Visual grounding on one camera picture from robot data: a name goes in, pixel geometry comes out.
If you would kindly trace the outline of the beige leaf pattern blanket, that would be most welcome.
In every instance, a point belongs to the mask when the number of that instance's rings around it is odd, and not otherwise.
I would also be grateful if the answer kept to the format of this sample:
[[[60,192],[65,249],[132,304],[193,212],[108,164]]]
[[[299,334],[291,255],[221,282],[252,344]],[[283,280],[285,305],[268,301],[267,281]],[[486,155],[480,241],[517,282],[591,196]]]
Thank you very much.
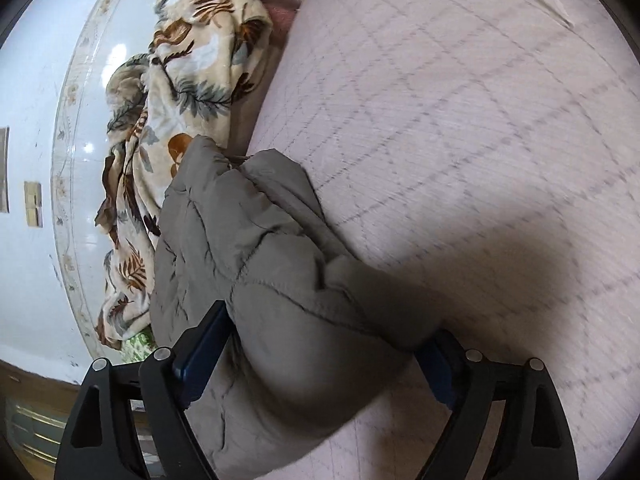
[[[260,0],[156,0],[148,50],[108,81],[102,171],[94,224],[111,241],[96,336],[122,343],[151,323],[160,212],[189,144],[209,136],[226,150],[241,134],[242,99],[270,61],[272,21]]]

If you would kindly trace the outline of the olive grey padded jacket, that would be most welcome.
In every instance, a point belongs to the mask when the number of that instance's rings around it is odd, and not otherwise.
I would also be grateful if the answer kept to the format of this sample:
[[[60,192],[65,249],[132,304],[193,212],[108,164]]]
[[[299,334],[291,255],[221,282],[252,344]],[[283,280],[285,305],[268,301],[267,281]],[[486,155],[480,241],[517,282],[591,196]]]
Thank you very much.
[[[235,331],[188,417],[223,479],[304,457],[406,367],[447,305],[353,256],[306,172],[275,150],[233,167],[191,140],[166,191],[152,331],[173,344],[216,301]]]

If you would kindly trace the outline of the beige double wall switch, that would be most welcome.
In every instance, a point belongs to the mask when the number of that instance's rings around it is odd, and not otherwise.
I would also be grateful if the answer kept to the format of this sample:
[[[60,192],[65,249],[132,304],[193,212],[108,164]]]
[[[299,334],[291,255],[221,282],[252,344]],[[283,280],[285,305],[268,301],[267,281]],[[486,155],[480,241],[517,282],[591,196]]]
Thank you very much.
[[[39,182],[24,182],[25,216],[30,228],[42,227],[42,197]]]

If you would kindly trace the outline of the green white patterned pillow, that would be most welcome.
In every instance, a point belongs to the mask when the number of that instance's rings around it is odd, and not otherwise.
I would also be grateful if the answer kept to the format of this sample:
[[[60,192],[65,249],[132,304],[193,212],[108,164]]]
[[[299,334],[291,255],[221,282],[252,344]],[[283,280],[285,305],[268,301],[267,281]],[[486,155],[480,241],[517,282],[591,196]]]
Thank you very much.
[[[122,343],[122,362],[137,363],[144,361],[156,349],[155,339],[148,326],[136,336]]]

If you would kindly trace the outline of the brown wooden glass door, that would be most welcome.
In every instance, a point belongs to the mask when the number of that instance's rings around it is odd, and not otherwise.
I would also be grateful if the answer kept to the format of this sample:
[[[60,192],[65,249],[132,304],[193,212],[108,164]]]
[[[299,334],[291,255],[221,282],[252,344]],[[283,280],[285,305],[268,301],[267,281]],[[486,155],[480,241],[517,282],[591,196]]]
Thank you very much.
[[[1,455],[27,479],[52,479],[79,386],[1,362]]]

